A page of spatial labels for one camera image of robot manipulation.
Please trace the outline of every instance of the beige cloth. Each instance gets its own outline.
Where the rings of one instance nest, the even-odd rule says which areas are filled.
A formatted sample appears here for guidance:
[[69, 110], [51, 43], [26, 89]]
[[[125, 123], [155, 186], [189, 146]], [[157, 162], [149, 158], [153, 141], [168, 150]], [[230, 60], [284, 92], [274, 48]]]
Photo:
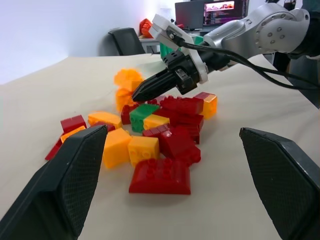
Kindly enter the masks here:
[[[272, 68], [262, 55], [251, 61]], [[45, 163], [62, 133], [60, 120], [115, 113], [117, 71], [136, 68], [149, 77], [164, 67], [159, 56], [149, 54], [68, 57], [0, 86], [0, 217]], [[199, 92], [217, 94], [218, 111], [201, 132], [202, 160], [190, 169], [191, 195], [128, 194], [133, 168], [101, 166], [80, 240], [280, 239], [253, 184], [239, 131], [250, 127], [292, 139], [319, 165], [318, 110], [299, 91], [241, 65], [211, 73], [209, 83], [187, 96]]]

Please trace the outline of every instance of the black office chair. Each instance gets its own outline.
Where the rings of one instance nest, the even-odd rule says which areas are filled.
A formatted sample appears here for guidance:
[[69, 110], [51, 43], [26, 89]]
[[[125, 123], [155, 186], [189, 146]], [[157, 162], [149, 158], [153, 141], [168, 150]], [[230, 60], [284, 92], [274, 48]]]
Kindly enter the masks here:
[[136, 34], [136, 31], [131, 28], [120, 28], [109, 32], [112, 35], [116, 48], [120, 56], [130, 56], [145, 54], [145, 50]]

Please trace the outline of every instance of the black cable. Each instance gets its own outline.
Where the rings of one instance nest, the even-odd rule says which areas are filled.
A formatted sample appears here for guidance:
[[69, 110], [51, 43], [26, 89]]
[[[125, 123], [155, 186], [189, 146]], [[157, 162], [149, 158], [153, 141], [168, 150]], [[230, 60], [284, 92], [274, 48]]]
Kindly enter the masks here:
[[184, 41], [184, 39], [182, 37], [179, 36], [175, 36], [174, 37], [176, 40], [176, 43], [181, 46], [181, 47], [185, 47], [187, 49], [194, 49], [197, 51], [211, 51], [214, 53], [218, 53], [218, 54], [224, 54], [227, 55], [229, 57], [233, 57], [237, 60], [240, 61], [241, 64], [253, 69], [255, 72], [257, 72], [258, 74], [260, 74], [262, 77], [264, 77], [265, 79], [267, 79], [268, 81], [283, 87], [283, 88], [287, 88], [287, 89], [294, 89], [294, 90], [319, 90], [319, 88], [309, 88], [309, 87], [298, 87], [298, 86], [292, 86], [292, 85], [288, 85], [285, 83], [282, 83], [276, 79], [274, 79], [273, 77], [269, 76], [268, 74], [266, 74], [264, 71], [262, 71], [258, 66], [254, 65], [253, 63], [251, 63], [249, 60], [247, 60], [245, 57], [237, 54], [236, 52], [230, 51], [230, 50], [226, 50], [226, 49], [221, 49], [221, 48], [215, 48], [215, 47], [211, 47], [211, 46], [204, 46], [204, 45], [195, 45], [195, 44], [191, 44], [191, 43], [187, 43]]
[[[238, 63], [238, 64], [242, 64], [242, 62], [240, 62], [238, 59], [236, 59], [235, 57], [229, 57], [230, 60]], [[312, 86], [315, 86], [317, 88], [320, 88], [320, 85], [314, 83], [314, 82], [311, 82], [311, 81], [308, 81], [306, 80], [305, 78], [301, 77], [301, 76], [297, 76], [297, 75], [294, 75], [294, 74], [290, 74], [290, 73], [287, 73], [287, 72], [283, 72], [283, 71], [278, 71], [278, 70], [272, 70], [272, 69], [269, 69], [269, 68], [265, 68], [265, 67], [262, 67], [262, 66], [258, 66], [258, 65], [255, 65], [259, 70], [265, 72], [265, 73], [270, 73], [270, 74], [275, 74], [275, 75], [280, 75], [280, 76], [283, 76], [283, 77], [286, 77], [286, 78], [292, 78], [292, 79], [296, 79], [296, 80], [299, 80], [299, 81], [302, 81], [302, 82], [305, 82], [307, 84], [310, 84]]]

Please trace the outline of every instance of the pile of lego bricks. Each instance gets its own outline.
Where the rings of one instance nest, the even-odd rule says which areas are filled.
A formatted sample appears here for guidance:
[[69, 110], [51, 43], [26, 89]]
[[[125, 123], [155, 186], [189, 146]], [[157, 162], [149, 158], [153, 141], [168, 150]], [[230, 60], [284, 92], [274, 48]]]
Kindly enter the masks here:
[[[114, 82], [119, 86], [115, 99], [121, 117], [103, 111], [88, 115], [90, 127], [107, 126], [102, 161], [108, 169], [131, 163], [130, 193], [189, 195], [189, 167], [201, 160], [196, 145], [200, 144], [204, 119], [217, 112], [217, 96], [206, 92], [192, 98], [169, 95], [138, 104], [131, 95], [142, 81], [134, 69], [119, 71]], [[129, 124], [142, 136], [130, 135], [122, 128]], [[63, 133], [46, 156], [48, 161], [69, 136], [87, 127], [81, 115], [62, 120], [61, 126]]]

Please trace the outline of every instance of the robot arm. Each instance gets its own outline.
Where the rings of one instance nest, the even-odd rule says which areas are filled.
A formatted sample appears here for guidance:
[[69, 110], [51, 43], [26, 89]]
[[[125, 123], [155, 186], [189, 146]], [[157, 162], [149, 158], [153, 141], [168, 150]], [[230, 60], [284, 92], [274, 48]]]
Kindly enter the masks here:
[[[176, 50], [163, 59], [166, 70], [144, 81], [133, 93], [134, 101], [156, 98], [173, 87], [185, 94], [208, 80], [208, 73], [235, 64], [224, 54], [197, 51], [179, 45], [175, 36], [192, 44], [192, 38], [169, 20], [156, 14], [150, 34]], [[230, 21], [203, 38], [202, 45], [235, 52], [246, 59], [259, 54], [281, 52], [291, 58], [320, 56], [320, 14], [304, 9], [286, 10], [266, 3], [246, 18]]]

